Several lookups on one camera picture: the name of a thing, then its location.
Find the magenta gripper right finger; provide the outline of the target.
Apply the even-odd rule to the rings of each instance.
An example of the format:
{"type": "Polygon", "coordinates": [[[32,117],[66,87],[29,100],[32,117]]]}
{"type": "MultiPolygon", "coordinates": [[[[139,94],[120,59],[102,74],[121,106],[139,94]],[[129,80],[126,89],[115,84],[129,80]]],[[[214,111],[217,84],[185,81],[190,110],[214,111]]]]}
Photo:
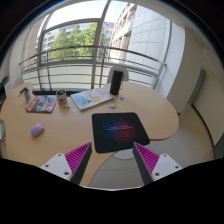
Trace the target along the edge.
{"type": "Polygon", "coordinates": [[[133,143],[133,154],[145,185],[182,169],[168,154],[159,155],[136,142],[133,143]]]}

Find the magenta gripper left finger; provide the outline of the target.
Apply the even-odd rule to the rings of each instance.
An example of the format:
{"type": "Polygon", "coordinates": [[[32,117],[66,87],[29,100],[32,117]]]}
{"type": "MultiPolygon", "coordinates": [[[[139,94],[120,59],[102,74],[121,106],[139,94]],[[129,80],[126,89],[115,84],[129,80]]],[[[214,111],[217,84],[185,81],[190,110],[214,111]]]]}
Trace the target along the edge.
{"type": "Polygon", "coordinates": [[[57,153],[41,168],[77,185],[80,184],[92,154],[90,142],[63,154],[57,153]]]}

